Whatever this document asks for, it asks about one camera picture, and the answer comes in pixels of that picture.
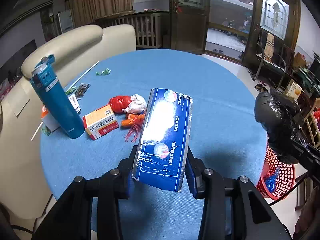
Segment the wooden crib railing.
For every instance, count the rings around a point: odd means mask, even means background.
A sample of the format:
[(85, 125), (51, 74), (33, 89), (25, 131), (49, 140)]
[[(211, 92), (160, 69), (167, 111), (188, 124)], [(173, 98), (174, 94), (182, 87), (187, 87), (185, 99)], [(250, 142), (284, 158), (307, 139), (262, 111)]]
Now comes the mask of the wooden crib railing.
[(167, 11), (119, 12), (97, 18), (95, 24), (102, 28), (122, 24), (133, 26), (136, 33), (136, 47), (139, 49), (164, 48), (169, 42), (170, 17)]

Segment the white plastic straw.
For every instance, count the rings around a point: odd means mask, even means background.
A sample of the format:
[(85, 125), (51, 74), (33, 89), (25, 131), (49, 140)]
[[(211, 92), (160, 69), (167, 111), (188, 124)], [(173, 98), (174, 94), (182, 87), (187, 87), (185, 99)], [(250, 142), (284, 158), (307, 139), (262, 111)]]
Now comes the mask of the white plastic straw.
[[(76, 83), (78, 83), (92, 68), (94, 68), (100, 61), (97, 61), (95, 64), (93, 64), (91, 67), (88, 68), (88, 70), (86, 70), (83, 74), (81, 74), (68, 88), (65, 89), (65, 91), (69, 90), (70, 88), (72, 88), (73, 86), (75, 86)], [(38, 131), (40, 130), (40, 128), (42, 127), (43, 122), (40, 122), (38, 128), (36, 129), (36, 131), (34, 132), (33, 136), (31, 137), (31, 141), (34, 140), (34, 138), (36, 137)]]

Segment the red knotted plastic bag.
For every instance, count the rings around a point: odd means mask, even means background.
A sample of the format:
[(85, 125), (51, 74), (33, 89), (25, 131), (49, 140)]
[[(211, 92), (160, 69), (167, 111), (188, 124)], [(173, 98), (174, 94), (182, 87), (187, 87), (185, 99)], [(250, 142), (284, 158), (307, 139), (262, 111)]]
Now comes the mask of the red knotted plastic bag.
[(131, 97), (127, 95), (118, 95), (110, 98), (108, 104), (114, 113), (121, 114), (131, 103)]

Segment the red plastic bag strips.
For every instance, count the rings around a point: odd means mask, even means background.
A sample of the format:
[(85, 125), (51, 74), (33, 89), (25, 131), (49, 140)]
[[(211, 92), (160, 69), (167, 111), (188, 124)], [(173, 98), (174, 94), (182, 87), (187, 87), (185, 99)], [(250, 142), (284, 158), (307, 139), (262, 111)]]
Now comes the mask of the red plastic bag strips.
[(128, 130), (127, 134), (125, 135), (125, 141), (131, 141), (132, 143), (136, 142), (140, 136), (142, 124), (131, 124), (129, 126), (124, 126), (124, 128)]

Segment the yellow red medicine box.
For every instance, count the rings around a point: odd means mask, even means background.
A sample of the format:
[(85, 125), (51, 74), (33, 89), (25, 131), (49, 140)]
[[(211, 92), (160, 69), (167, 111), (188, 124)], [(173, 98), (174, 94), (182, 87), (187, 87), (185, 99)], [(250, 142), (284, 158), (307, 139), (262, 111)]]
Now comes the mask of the yellow red medicine box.
[(110, 105), (106, 105), (83, 117), (84, 128), (92, 140), (117, 129), (119, 124)]

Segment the blue foil medicine box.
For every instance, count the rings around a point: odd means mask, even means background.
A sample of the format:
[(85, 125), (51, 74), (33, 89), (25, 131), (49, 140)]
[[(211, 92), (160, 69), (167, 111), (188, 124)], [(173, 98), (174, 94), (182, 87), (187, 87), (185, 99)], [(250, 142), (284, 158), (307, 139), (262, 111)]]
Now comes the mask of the blue foil medicine box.
[(181, 190), (193, 110), (187, 94), (164, 88), (150, 92), (133, 163), (136, 181), (161, 190)]

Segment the green candy wrapper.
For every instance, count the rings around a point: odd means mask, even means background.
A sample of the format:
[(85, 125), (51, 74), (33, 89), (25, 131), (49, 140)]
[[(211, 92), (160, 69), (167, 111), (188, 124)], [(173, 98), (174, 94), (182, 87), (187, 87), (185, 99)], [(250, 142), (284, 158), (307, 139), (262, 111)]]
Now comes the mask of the green candy wrapper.
[(106, 68), (105, 70), (102, 70), (101, 72), (96, 72), (97, 76), (105, 76), (109, 75), (111, 73), (111, 70), (109, 68)]

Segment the black wall television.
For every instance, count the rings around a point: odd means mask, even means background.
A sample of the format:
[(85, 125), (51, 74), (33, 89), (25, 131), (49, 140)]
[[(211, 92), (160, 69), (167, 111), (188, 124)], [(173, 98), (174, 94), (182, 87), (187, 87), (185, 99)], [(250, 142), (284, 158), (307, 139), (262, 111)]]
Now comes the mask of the black wall television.
[(16, 83), (22, 77), (22, 63), (36, 49), (36, 42), (32, 40), (8, 59), (8, 61), (1, 66), (0, 82), (2, 83), (7, 79), (11, 84)]

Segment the white crumpled tissue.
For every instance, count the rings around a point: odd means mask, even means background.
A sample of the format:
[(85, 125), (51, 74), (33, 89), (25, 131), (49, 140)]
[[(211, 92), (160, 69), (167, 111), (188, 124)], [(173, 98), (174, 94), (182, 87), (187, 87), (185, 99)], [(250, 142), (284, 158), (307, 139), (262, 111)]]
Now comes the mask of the white crumpled tissue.
[(147, 103), (142, 96), (134, 94), (131, 96), (130, 100), (131, 102), (129, 105), (125, 109), (122, 109), (124, 113), (142, 114), (146, 111)]

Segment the cream leather sofa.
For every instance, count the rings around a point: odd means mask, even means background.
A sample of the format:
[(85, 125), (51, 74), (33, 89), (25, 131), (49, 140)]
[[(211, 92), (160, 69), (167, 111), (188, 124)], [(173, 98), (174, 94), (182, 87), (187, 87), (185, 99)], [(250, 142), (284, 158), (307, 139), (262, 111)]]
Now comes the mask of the cream leather sofa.
[(22, 78), (1, 101), (1, 204), (21, 219), (42, 216), (51, 194), (40, 161), (42, 102), (29, 80), (35, 66), (53, 54), (63, 87), (98, 61), (134, 51), (136, 32), (129, 24), (85, 25), (50, 40), (22, 63)]

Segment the yellow cardboard box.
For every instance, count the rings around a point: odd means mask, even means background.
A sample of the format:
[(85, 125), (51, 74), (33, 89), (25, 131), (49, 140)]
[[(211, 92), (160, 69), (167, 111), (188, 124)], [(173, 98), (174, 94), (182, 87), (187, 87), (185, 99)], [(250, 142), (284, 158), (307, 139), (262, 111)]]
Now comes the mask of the yellow cardboard box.
[(298, 100), (301, 93), (302, 93), (302, 88), (300, 87), (300, 85), (296, 83), (293, 79), (291, 79), (284, 91), (284, 95), (289, 96), (295, 100)]

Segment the blue water bottle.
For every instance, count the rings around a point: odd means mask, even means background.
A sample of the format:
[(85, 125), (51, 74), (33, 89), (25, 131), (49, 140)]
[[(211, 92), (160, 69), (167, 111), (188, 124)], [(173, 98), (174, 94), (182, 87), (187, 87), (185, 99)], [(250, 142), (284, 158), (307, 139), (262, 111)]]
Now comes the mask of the blue water bottle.
[(54, 72), (54, 62), (55, 56), (53, 54), (42, 58), (31, 72), (30, 83), (63, 131), (70, 138), (76, 139), (84, 133), (84, 123)]

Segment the blue knotted plastic bag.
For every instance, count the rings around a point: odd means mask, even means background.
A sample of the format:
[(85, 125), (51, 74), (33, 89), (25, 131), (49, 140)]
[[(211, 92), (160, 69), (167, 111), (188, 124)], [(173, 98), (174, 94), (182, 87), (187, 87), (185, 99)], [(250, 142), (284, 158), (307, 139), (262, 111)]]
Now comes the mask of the blue knotted plastic bag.
[(265, 185), (270, 193), (273, 193), (276, 189), (276, 179), (278, 177), (279, 171), (280, 167), (277, 167), (274, 174), (264, 180)]

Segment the dark snack wrapper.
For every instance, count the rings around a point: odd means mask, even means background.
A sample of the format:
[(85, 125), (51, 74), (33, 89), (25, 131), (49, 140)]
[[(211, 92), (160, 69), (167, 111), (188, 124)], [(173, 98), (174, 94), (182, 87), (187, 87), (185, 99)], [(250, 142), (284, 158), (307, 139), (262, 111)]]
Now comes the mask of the dark snack wrapper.
[(89, 87), (89, 83), (81, 83), (74, 93), (76, 99), (81, 100)]

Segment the black knotted plastic bag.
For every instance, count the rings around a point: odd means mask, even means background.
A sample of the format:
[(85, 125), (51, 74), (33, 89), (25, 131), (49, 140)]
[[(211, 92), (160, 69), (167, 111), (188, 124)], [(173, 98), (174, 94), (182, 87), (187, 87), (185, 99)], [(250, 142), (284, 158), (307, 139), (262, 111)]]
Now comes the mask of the black knotted plastic bag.
[(257, 84), (255, 89), (259, 94), (255, 99), (254, 116), (267, 132), (268, 145), (282, 163), (299, 163), (292, 155), (295, 151), (292, 141), (303, 146), (306, 142), (299, 131), (302, 118), (297, 101), (275, 89), (267, 90), (262, 84)]

